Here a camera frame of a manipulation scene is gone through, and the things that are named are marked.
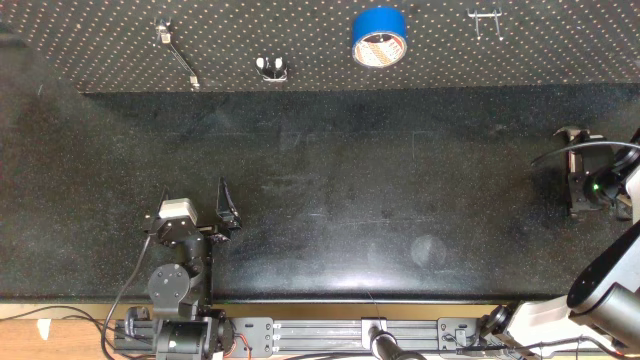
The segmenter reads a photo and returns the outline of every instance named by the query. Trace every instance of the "perforated board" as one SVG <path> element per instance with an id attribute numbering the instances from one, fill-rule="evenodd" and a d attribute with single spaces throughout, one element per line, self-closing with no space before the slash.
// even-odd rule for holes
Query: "perforated board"
<path id="1" fill-rule="evenodd" d="M 640 82 L 640 0 L 4 0 L 2 21 L 81 92 L 190 91 L 154 18 L 171 18 L 176 48 L 202 91 L 355 90 Z M 351 25 L 365 9 L 402 11 L 409 49 L 367 69 L 351 57 Z M 492 18 L 466 10 L 500 8 Z M 280 85 L 261 80 L 258 56 L 284 57 Z"/>

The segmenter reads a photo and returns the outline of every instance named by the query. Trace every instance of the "tape roll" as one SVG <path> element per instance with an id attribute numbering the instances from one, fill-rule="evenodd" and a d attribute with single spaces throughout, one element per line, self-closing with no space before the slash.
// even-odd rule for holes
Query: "tape roll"
<path id="1" fill-rule="evenodd" d="M 407 27 L 402 13 L 379 7 L 367 10 L 353 23 L 353 58 L 360 65 L 383 68 L 407 53 Z"/>

